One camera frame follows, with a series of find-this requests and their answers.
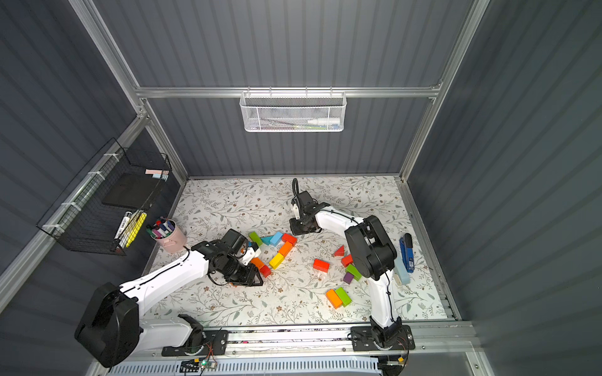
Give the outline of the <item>orange block low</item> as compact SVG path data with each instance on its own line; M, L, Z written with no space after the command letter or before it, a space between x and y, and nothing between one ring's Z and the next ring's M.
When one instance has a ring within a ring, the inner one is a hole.
M265 267L265 264L259 258L253 258L250 261L250 263L255 265L257 267L257 269L262 269L263 267Z

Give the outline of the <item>light blue block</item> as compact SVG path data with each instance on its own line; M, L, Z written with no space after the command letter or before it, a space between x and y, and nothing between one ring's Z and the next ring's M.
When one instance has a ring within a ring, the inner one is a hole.
M270 238L269 244L271 246L274 246L274 247L277 246L277 245L279 245L280 242L281 242L281 240L282 240L282 237L283 237L283 233L282 232L277 232L275 235L273 235Z

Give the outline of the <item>red small block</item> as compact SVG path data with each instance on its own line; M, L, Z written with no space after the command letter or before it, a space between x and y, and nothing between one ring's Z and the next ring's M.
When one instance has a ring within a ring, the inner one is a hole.
M260 269L260 272L264 277L269 277L271 275L271 269L268 266L263 266Z

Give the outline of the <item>red block low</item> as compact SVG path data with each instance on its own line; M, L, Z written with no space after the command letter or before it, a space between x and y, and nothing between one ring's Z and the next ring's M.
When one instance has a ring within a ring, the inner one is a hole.
M329 272L330 263L316 258L313 263L313 268L323 273Z

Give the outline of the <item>red triangle block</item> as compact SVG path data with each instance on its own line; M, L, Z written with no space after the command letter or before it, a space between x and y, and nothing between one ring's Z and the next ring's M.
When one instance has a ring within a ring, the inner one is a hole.
M345 256L345 247L341 246L339 247L334 253L333 253L334 257L344 257Z

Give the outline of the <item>yellow block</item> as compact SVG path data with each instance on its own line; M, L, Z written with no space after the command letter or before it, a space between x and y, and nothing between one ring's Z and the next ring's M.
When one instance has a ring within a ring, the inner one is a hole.
M277 253L270 261L269 261L269 265L271 267L271 269L277 269L282 262L284 261L285 257L284 255L282 255L281 253Z

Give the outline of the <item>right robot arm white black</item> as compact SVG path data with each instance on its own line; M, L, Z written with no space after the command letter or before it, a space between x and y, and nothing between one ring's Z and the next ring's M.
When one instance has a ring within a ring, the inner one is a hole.
M393 268L398 253L380 220L376 216L352 216L320 203L309 192L299 190L297 179L293 180L291 209L293 235L327 230L346 239L354 266L368 280L374 342L383 349L393 346L404 332L393 304Z

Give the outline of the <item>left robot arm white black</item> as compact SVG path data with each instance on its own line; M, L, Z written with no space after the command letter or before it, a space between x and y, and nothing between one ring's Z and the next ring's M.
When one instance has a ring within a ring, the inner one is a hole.
M180 314L153 324L144 315L174 291L213 274L221 274L226 285L263 285L260 270L252 263L260 247L260 241L249 241L230 229L220 239L187 248L183 256L152 273L121 285L100 286L75 329L75 340L105 368L149 349L168 349L177 355L201 353L208 348L208 339L192 316Z

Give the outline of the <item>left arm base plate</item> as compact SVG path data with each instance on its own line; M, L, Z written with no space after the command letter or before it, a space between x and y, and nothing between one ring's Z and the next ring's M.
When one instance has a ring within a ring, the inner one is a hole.
M182 346L166 346L162 349L163 357L207 357L224 355L227 349L230 332L224 329L193 332Z

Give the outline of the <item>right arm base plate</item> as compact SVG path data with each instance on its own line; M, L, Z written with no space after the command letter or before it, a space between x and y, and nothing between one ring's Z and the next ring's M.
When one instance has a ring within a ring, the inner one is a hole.
M347 339L354 352L409 351L415 349L415 341L408 325L392 325L385 329L372 326L352 327Z

